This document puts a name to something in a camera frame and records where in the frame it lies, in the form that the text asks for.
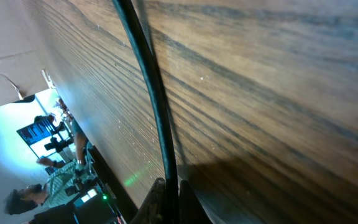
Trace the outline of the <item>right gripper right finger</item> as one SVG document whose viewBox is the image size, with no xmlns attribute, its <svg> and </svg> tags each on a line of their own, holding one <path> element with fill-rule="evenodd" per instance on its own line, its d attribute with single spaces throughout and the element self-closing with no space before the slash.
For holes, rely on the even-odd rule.
<svg viewBox="0 0 358 224">
<path fill-rule="evenodd" d="M 187 180 L 180 182 L 180 224 L 212 224 Z"/>
</svg>

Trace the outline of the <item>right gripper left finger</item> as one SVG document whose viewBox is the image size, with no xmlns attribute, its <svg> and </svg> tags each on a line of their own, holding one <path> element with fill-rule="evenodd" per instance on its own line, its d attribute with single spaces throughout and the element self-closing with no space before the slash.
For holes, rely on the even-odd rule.
<svg viewBox="0 0 358 224">
<path fill-rule="evenodd" d="M 161 177 L 151 186 L 144 202 L 130 224 L 163 224 L 166 216 L 166 183 Z"/>
</svg>

